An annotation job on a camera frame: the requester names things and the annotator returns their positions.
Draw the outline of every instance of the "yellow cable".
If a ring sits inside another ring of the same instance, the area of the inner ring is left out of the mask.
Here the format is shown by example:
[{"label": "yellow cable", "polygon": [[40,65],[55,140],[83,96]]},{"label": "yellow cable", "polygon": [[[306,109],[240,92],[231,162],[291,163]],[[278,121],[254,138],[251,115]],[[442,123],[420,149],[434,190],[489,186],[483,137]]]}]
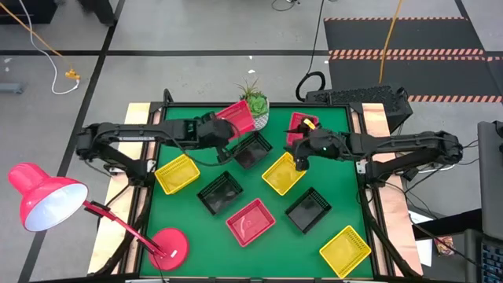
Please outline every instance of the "yellow cable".
[{"label": "yellow cable", "polygon": [[398,3],[398,7],[396,7],[395,15],[393,16],[393,21],[391,22],[390,31],[387,33],[386,42],[384,43],[383,49],[383,57],[380,60],[380,72],[379,72],[379,83],[383,82],[383,74],[384,74],[384,61],[386,60],[386,52],[387,52],[387,44],[390,42],[391,34],[393,33],[393,28],[395,27],[395,21],[398,17],[398,13],[400,13],[400,8],[402,8],[403,0],[400,0]]},{"label": "yellow cable", "polygon": [[20,23],[23,28],[26,28],[29,32],[31,32],[37,39],[40,40],[41,43],[43,43],[49,50],[51,50],[54,54],[56,54],[57,56],[63,58],[63,60],[68,64],[70,65],[70,72],[73,72],[73,65],[70,61],[68,61],[66,59],[65,56],[61,55],[59,52],[57,52],[56,50],[54,50],[51,46],[49,46],[49,44],[47,44],[39,35],[36,34],[36,32],[32,31],[29,27],[26,26],[26,24],[23,23],[23,21],[21,21],[18,17],[16,17],[16,15],[14,15],[12,12],[10,12],[9,9],[7,9],[7,7],[5,7],[1,2],[0,2],[0,6],[11,16],[14,18],[14,20],[17,20],[18,23]]}]

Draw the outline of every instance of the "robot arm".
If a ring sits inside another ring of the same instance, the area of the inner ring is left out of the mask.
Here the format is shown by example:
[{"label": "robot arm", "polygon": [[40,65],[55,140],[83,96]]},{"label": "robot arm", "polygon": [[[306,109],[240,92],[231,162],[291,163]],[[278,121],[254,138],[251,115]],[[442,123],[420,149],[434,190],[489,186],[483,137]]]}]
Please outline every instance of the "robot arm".
[{"label": "robot arm", "polygon": [[77,135],[76,154],[81,160],[99,158],[109,167],[126,172],[133,186],[152,184],[146,160],[132,160],[110,145],[113,142],[160,142],[181,149],[216,148],[219,156],[234,135],[233,125],[213,112],[194,119],[166,120],[157,125],[95,123]]},{"label": "robot arm", "polygon": [[444,131],[376,138],[368,134],[336,133],[321,128],[320,124],[313,125],[306,119],[297,129],[287,131],[303,134],[302,139],[286,148],[294,156],[298,171],[309,168],[309,156],[360,161],[376,153],[410,152],[384,163],[368,162],[358,170],[364,175],[366,183],[383,186],[382,180],[387,180],[397,171],[407,171],[432,162],[456,164],[463,157],[463,147],[457,137]]}]

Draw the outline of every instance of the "warning stripe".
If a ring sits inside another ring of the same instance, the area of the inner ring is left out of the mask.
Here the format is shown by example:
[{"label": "warning stripe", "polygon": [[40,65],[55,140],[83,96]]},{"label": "warning stripe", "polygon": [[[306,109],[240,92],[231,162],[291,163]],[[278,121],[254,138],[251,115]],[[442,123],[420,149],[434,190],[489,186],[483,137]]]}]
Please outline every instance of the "warning stripe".
[{"label": "warning stripe", "polygon": [[[393,20],[392,17],[326,17],[330,20]],[[397,20],[467,20],[464,17],[399,17]]]},{"label": "warning stripe", "polygon": [[497,61],[497,60],[503,60],[503,57],[493,57],[493,56],[490,56],[490,57],[487,58],[487,62]]},{"label": "warning stripe", "polygon": [[[377,56],[382,56],[383,55],[383,50],[330,50],[329,51],[330,55],[332,56],[332,59],[366,59],[366,60],[376,60],[379,58],[376,58]],[[355,58],[335,58],[334,56],[348,56],[352,55]],[[416,50],[411,50],[411,49],[397,49],[397,50],[387,50],[386,56],[387,59],[390,60],[486,60],[485,57],[482,59],[477,58],[477,56],[483,56],[484,55],[484,50],[481,49],[416,49]],[[472,57],[475,56],[474,58],[470,59],[461,59],[461,56],[463,57]],[[495,60],[500,60],[503,59],[503,57],[491,57],[494,58]]]},{"label": "warning stripe", "polygon": [[[332,55],[330,60],[382,60],[382,56],[370,55]],[[386,56],[386,60],[394,61],[485,61],[482,56]]]},{"label": "warning stripe", "polygon": [[499,103],[503,99],[499,95],[409,95],[409,102],[479,102]]}]

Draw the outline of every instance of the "green mat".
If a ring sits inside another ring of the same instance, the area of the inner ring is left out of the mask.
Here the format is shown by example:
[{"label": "green mat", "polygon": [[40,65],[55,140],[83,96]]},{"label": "green mat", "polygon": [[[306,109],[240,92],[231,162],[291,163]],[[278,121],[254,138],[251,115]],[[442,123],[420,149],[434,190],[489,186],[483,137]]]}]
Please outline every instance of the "green mat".
[{"label": "green mat", "polygon": [[[219,108],[169,108],[167,118],[193,118]],[[170,277],[336,277],[319,254],[319,249],[351,225],[366,239],[362,210],[357,203],[357,181],[352,162],[336,162],[321,157],[310,158],[310,170],[283,197],[264,180],[265,172],[285,151],[286,133],[292,112],[303,112],[320,119],[323,127],[349,131],[344,108],[272,108],[269,123],[261,134],[274,147],[269,155],[246,171],[236,161],[220,167],[199,166],[200,177],[175,195],[166,195],[156,183],[147,235],[167,227],[183,231],[189,238],[190,252],[177,270],[163,272]],[[192,151],[192,156],[209,163],[216,162],[216,151]],[[181,152],[162,146],[159,166]],[[197,198],[208,183],[228,171],[241,184],[244,192],[218,215],[212,216]],[[332,210],[307,234],[285,214],[285,210],[306,190],[314,187],[331,205]],[[270,210],[276,224],[242,248],[226,225],[226,220],[260,198]],[[141,276],[159,276],[146,253],[142,257]],[[369,258],[348,277],[372,277]]]}]

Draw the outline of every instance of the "paper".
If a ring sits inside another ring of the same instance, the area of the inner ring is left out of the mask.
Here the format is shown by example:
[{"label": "paper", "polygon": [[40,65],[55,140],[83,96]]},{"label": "paper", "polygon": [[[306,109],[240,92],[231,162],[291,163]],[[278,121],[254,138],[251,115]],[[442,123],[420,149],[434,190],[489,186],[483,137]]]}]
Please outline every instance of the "paper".
[{"label": "paper", "polygon": [[[424,215],[420,215],[414,211],[409,211],[409,214],[414,224],[419,224],[422,222],[433,220]],[[425,266],[431,266],[431,251],[433,249],[433,240],[430,239],[430,240],[416,241],[416,246],[421,264],[424,264]]]}]

